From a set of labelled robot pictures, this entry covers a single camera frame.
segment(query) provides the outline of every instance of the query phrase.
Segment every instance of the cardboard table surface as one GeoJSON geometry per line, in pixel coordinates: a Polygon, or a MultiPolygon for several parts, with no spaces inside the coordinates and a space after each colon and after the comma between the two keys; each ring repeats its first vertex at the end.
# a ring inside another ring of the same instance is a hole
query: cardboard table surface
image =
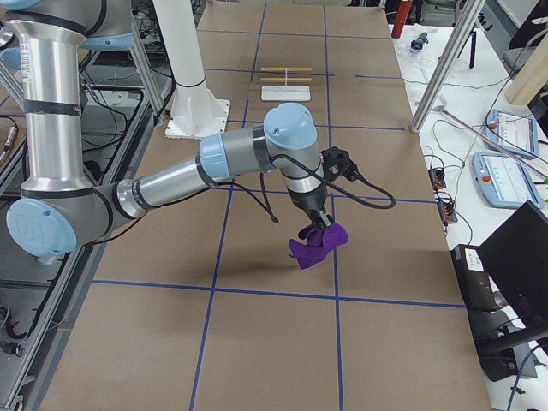
{"type": "MultiPolygon", "coordinates": [[[[331,195],[350,243],[307,271],[287,248],[307,217],[277,174],[279,225],[239,189],[151,212],[107,247],[41,409],[491,409],[384,13],[208,3],[199,38],[229,128],[276,105],[261,66],[312,67],[320,145],[348,149],[396,207],[331,195]]],[[[138,174],[197,147],[158,128],[138,174]]]]}

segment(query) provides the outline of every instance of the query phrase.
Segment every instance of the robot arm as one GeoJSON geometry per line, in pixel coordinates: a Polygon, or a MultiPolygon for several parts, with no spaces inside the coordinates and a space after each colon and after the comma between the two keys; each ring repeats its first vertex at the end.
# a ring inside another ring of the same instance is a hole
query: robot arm
{"type": "Polygon", "coordinates": [[[10,207],[7,220],[9,233],[28,253],[68,253],[216,182],[275,168],[314,228],[332,225],[324,209],[325,181],[317,178],[331,172],[322,166],[313,119],[299,104],[281,104],[262,126],[210,135],[198,155],[166,170],[94,187],[82,171],[77,49],[86,44],[126,50],[132,35],[129,0],[86,0],[78,8],[74,0],[0,5],[11,10],[7,25],[20,41],[30,163],[23,198],[10,207]]]}
{"type": "Polygon", "coordinates": [[[149,176],[91,188],[89,193],[26,192],[26,198],[9,209],[9,233],[28,253],[49,258],[217,182],[274,169],[282,172],[293,204],[310,217],[314,227],[327,229],[332,220],[324,209],[325,184],[285,156],[317,176],[324,175],[313,119],[300,104],[272,109],[261,126],[206,137],[195,157],[149,176]]]}

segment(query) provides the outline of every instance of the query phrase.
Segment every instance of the white table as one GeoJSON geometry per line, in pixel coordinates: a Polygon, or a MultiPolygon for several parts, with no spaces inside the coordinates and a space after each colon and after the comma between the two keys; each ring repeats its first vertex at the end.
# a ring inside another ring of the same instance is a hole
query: white table
{"type": "MultiPolygon", "coordinates": [[[[449,39],[451,27],[420,27],[420,26],[405,26],[402,36],[394,40],[394,46],[398,55],[398,62],[402,71],[402,76],[405,80],[427,82],[436,67],[439,56],[449,39]],[[416,39],[421,33],[428,32],[429,43],[424,45],[423,50],[418,55],[412,55],[408,48],[411,40],[416,39]]],[[[452,66],[450,75],[446,83],[467,85],[467,86],[483,86],[496,83],[508,77],[502,63],[498,60],[497,54],[492,49],[486,36],[478,31],[476,60],[475,67],[469,68],[470,55],[469,42],[465,47],[461,58],[459,58],[452,66]]],[[[501,87],[506,81],[495,86],[481,88],[479,90],[465,87],[444,86],[438,98],[437,104],[442,104],[442,99],[447,102],[446,108],[449,112],[462,119],[470,125],[480,125],[485,119],[485,114],[491,107],[491,104],[497,96],[501,87]]],[[[412,112],[415,111],[417,103],[426,86],[406,82],[406,89],[409,98],[409,104],[412,112]]],[[[520,115],[530,113],[526,106],[515,106],[507,102],[504,97],[504,92],[498,98],[494,108],[507,110],[520,115]]],[[[444,115],[432,112],[423,129],[420,131],[420,142],[425,147],[425,154],[433,154],[443,159],[445,165],[459,164],[460,162],[450,155],[441,151],[432,132],[432,127],[435,121],[443,119],[448,120],[444,115]]],[[[545,135],[539,128],[539,138],[545,140],[545,135]]],[[[506,209],[497,209],[487,205],[481,195],[477,183],[474,180],[474,173],[471,165],[472,155],[476,152],[489,152],[488,147],[477,139],[474,142],[474,134],[469,131],[453,128],[447,124],[439,122],[435,127],[436,136],[441,147],[448,152],[455,154],[457,157],[465,159],[466,166],[462,171],[459,181],[458,193],[456,192],[456,182],[459,175],[459,170],[449,168],[446,170],[445,180],[447,182],[447,193],[456,197],[456,209],[470,223],[474,230],[472,244],[481,244],[498,226],[500,226],[514,211],[506,209]]],[[[548,146],[540,145],[540,155],[548,159],[548,146]]],[[[431,158],[425,158],[426,165],[429,165],[431,158]]],[[[548,165],[535,160],[533,162],[537,168],[548,171],[548,165]]],[[[437,159],[432,162],[434,167],[439,166],[437,159]]],[[[538,186],[541,197],[548,199],[548,190],[545,186],[538,186]]],[[[543,213],[548,215],[548,205],[544,208],[543,213]]],[[[470,236],[470,231],[464,222],[451,224],[447,232],[447,243],[449,249],[453,249],[457,244],[466,244],[470,236]]],[[[516,317],[511,308],[504,309],[509,318],[516,317]]],[[[517,326],[523,326],[518,320],[515,321],[517,326]]],[[[539,359],[546,363],[546,356],[541,349],[538,349],[535,354],[539,359]]],[[[515,395],[512,409],[525,410],[528,408],[548,409],[548,369],[543,366],[537,366],[538,378],[522,378],[519,386],[527,393],[524,395],[515,395]]],[[[506,409],[510,387],[513,385],[515,377],[509,377],[497,383],[493,383],[488,378],[485,378],[487,389],[489,390],[491,404],[495,409],[506,409]]]]}

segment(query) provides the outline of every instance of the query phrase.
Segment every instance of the white pillar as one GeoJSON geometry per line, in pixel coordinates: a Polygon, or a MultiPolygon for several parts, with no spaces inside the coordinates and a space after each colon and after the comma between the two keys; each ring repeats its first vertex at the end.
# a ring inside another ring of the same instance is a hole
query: white pillar
{"type": "Polygon", "coordinates": [[[207,88],[190,0],[153,0],[177,82],[166,135],[199,139],[223,132],[230,101],[207,88]]]}

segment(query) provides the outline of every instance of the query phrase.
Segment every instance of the metal rod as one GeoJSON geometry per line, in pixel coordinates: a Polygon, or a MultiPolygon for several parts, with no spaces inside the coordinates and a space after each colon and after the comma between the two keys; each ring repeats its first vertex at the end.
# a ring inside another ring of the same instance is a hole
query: metal rod
{"type": "Polygon", "coordinates": [[[2,62],[0,62],[0,84],[8,91],[17,105],[23,109],[23,87],[2,62]]]}
{"type": "Polygon", "coordinates": [[[135,19],[131,19],[131,21],[134,33],[134,44],[131,47],[131,57],[134,59],[137,72],[143,82],[143,86],[145,86],[146,94],[149,96],[154,114],[161,116],[162,113],[160,113],[160,111],[162,110],[164,101],[162,100],[158,83],[154,80],[154,76],[152,75],[151,64],[146,55],[145,46],[140,39],[139,29],[137,28],[135,19]]]}
{"type": "Polygon", "coordinates": [[[485,0],[468,0],[464,6],[464,10],[456,22],[455,29],[445,46],[442,56],[439,58],[438,66],[434,70],[434,74],[426,88],[425,94],[420,101],[419,107],[411,122],[411,131],[419,133],[424,125],[430,109],[434,105],[439,92],[444,85],[447,74],[451,69],[451,65],[455,61],[459,50],[464,46],[470,30],[474,25],[478,14],[485,4],[485,0]]]}
{"type": "Polygon", "coordinates": [[[470,127],[468,124],[466,124],[463,120],[461,120],[458,117],[453,116],[451,113],[449,113],[446,109],[443,108],[437,108],[434,109],[436,111],[439,111],[443,114],[445,114],[448,118],[453,120],[454,122],[458,122],[461,124],[466,130],[470,130],[474,134],[476,134],[478,137],[480,137],[488,146],[493,147],[495,150],[502,152],[503,154],[507,155],[508,157],[512,158],[514,161],[516,161],[519,165],[525,167],[528,170],[531,170],[535,175],[542,178],[543,180],[548,179],[548,175],[543,173],[542,171],[536,169],[531,164],[527,163],[523,158],[519,157],[518,155],[514,154],[513,152],[510,152],[506,150],[504,147],[500,146],[499,144],[495,143],[493,140],[491,140],[489,137],[487,137],[485,134],[480,133],[475,128],[470,127]]]}

